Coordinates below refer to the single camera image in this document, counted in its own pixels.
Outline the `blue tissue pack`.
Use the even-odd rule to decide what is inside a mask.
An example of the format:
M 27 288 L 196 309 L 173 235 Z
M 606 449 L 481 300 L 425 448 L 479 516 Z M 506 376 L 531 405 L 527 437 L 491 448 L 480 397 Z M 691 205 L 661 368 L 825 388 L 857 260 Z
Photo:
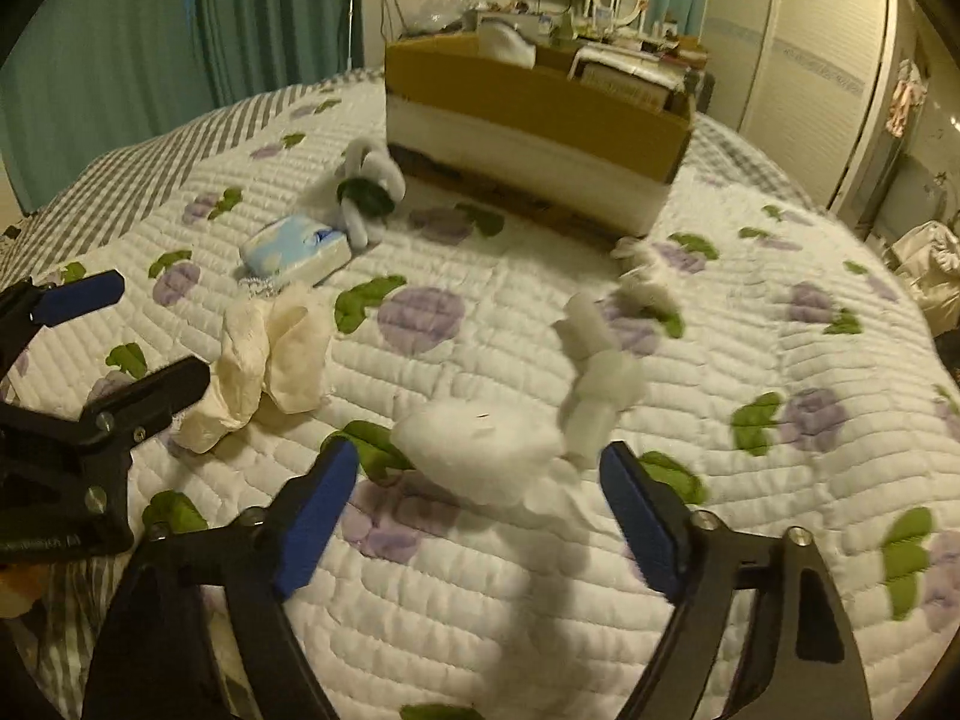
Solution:
M 251 277 L 275 288 L 324 281 L 353 258 L 342 231 L 311 216 L 288 215 L 267 224 L 239 248 Z

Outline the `grey checked bed sheet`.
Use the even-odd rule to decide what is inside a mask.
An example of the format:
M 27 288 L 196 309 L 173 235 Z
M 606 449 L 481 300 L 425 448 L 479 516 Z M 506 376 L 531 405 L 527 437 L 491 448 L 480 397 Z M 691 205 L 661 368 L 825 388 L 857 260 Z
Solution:
M 179 188 L 199 161 L 244 145 L 277 117 L 307 106 L 314 94 L 340 98 L 352 89 L 373 93 L 381 88 L 381 71 L 348 71 L 317 85 L 256 94 L 166 135 L 101 154 L 50 205 L 16 225 L 18 239 L 3 239 L 3 286 L 26 277 L 55 283 L 67 263 L 119 239 L 163 206 L 177 205 Z M 701 177 L 754 188 L 794 208 L 814 206 L 766 154 L 704 115 L 682 166 Z M 93 652 L 93 624 L 86 615 L 106 598 L 107 574 L 117 567 L 112 559 L 93 559 L 55 569 L 50 595 L 37 606 L 44 626 L 20 642 L 26 668 L 60 717 L 80 715 L 80 689 Z

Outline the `cream cloth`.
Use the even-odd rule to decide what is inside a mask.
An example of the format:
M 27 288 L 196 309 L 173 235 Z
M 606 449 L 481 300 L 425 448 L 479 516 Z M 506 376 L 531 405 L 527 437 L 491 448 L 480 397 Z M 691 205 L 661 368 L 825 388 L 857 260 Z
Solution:
M 306 284 L 291 284 L 273 298 L 231 304 L 210 385 L 185 411 L 172 440 L 205 454 L 247 426 L 263 398 L 285 415 L 319 408 L 327 397 L 322 376 L 334 335 L 332 309 Z

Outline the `teal curtain left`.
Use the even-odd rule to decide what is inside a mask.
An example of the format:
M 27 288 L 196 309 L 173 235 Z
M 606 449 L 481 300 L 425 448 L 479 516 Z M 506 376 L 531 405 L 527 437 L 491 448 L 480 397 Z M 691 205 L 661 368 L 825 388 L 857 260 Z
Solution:
M 363 62 L 359 0 L 2 0 L 2 163 L 41 210 L 94 158 Z

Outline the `white floral quilt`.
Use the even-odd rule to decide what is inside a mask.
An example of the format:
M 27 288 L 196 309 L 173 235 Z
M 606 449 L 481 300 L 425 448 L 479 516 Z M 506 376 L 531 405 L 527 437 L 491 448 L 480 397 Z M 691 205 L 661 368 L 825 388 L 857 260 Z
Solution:
M 114 268 L 121 304 L 43 333 L 10 394 L 70 415 L 117 380 L 214 358 L 242 294 L 239 248 L 384 128 L 384 89 L 314 94 L 195 164 L 163 206 L 60 277 Z M 848 229 L 682 166 L 652 229 L 680 317 L 615 317 L 643 394 L 615 437 L 731 527 L 807 528 L 835 578 L 872 711 L 900 715 L 958 629 L 958 388 L 905 286 Z M 440 398 L 558 422 L 578 377 L 574 293 L 610 304 L 607 245 L 412 188 L 373 252 L 322 286 L 347 306 L 316 411 L 265 406 L 192 455 L 152 440 L 130 507 L 182 491 L 213 523 L 272 499 L 331 434 L 389 429 Z M 550 463 L 524 502 L 441 504 L 404 475 L 361 481 L 291 622 L 345 718 L 431 707 L 487 718 L 610 718 L 669 603 L 636 572 L 594 473 Z

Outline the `white jacket on chair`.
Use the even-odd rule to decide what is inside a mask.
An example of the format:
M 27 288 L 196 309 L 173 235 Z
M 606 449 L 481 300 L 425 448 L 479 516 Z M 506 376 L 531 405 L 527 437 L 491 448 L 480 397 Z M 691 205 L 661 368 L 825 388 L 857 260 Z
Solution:
M 958 327 L 958 236 L 939 221 L 913 227 L 892 245 L 896 277 L 919 305 L 933 337 Z

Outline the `brown cardboard box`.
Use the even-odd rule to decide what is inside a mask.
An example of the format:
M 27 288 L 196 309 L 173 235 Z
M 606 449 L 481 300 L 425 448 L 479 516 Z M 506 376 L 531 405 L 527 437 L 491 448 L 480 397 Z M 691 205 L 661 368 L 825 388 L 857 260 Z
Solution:
M 539 47 L 532 67 L 480 54 L 475 34 L 386 49 L 386 135 L 460 176 L 544 200 L 605 231 L 640 238 L 669 200 L 697 106 L 662 109 L 586 85 L 579 55 Z

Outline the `white sock with blue cuff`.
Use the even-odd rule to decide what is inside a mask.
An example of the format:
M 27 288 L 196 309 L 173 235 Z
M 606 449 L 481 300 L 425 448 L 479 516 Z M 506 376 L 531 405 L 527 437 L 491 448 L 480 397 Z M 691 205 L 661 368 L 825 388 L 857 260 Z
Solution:
M 535 67 L 537 46 L 501 20 L 483 20 L 477 26 L 477 52 L 482 59 L 530 70 Z

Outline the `clear zip pouch white fabric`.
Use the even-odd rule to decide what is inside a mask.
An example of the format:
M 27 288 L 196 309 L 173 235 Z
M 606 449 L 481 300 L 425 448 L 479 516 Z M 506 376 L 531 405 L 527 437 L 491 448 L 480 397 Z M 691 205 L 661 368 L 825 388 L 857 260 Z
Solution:
M 602 91 L 622 103 L 662 112 L 690 96 L 686 71 L 647 54 L 607 46 L 581 47 L 568 70 L 572 82 Z

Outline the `white louvred wardrobe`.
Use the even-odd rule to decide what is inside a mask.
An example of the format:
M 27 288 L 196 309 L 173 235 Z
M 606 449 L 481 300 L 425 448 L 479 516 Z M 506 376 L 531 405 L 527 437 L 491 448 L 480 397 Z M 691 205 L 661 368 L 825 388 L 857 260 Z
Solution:
M 898 0 L 706 0 L 706 114 L 822 208 L 867 160 L 892 76 Z

